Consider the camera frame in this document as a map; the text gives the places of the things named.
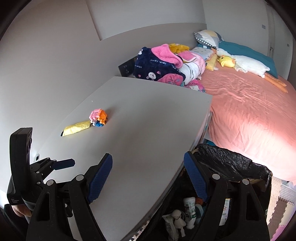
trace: blue textured pad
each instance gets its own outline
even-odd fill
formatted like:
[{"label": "blue textured pad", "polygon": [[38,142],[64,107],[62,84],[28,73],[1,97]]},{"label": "blue textured pad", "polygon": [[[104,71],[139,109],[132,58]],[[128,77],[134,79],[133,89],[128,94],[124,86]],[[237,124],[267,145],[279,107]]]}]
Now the blue textured pad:
[{"label": "blue textured pad", "polygon": [[184,166],[194,186],[196,194],[198,195],[198,197],[202,198],[204,202],[207,202],[209,198],[207,194],[207,184],[202,177],[199,169],[195,165],[194,160],[188,153],[185,153],[184,155]]},{"label": "blue textured pad", "polygon": [[109,176],[109,173],[112,169],[112,165],[112,156],[109,154],[89,184],[89,194],[87,196],[89,203],[92,203],[99,197],[107,177]]},{"label": "blue textured pad", "polygon": [[75,161],[73,159],[67,159],[67,160],[54,162],[51,168],[53,170],[60,170],[68,167],[73,167],[74,165],[75,165]]}]

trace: yellow duck head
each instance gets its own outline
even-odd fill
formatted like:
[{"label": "yellow duck head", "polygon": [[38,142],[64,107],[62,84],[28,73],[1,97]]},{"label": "yellow duck head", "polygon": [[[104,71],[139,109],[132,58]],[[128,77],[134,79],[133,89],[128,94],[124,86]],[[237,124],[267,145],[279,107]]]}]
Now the yellow duck head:
[{"label": "yellow duck head", "polygon": [[218,61],[222,67],[225,66],[225,67],[229,67],[229,68],[234,68],[234,66],[235,66],[235,59],[233,59],[229,56],[222,55]]}]

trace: orange bedspread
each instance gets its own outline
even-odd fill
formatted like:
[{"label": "orange bedspread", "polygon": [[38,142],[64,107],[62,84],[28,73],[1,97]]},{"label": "orange bedspread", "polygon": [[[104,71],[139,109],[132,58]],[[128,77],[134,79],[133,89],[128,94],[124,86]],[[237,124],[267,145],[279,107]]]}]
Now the orange bedspread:
[{"label": "orange bedspread", "polygon": [[209,134],[222,148],[267,166],[275,177],[296,184],[296,91],[288,93],[252,73],[217,66],[201,83],[213,95]]}]

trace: gray tabletop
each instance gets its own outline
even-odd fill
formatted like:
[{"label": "gray tabletop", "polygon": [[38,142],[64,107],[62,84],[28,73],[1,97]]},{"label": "gray tabletop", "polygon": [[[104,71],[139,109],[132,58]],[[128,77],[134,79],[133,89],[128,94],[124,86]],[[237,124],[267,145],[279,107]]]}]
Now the gray tabletop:
[{"label": "gray tabletop", "polygon": [[[71,112],[40,149],[41,158],[76,161],[47,180],[69,181],[110,153],[113,168],[90,207],[107,241],[119,241],[155,211],[152,207],[200,133],[211,99],[179,86],[113,77]],[[60,136],[64,127],[87,120],[98,108],[108,115],[105,126]],[[81,240],[73,218],[70,225],[74,238]]]}]

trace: crumpled yellow packet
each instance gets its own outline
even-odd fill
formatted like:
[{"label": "crumpled yellow packet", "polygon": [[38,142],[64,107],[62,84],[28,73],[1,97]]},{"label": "crumpled yellow packet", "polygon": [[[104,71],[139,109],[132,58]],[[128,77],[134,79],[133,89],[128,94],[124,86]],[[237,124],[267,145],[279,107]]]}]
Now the crumpled yellow packet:
[{"label": "crumpled yellow packet", "polygon": [[82,131],[84,129],[90,128],[90,126],[91,126],[90,120],[82,121],[82,122],[76,123],[74,125],[67,126],[67,127],[65,127],[64,131],[61,133],[61,137],[77,133],[77,132]]}]

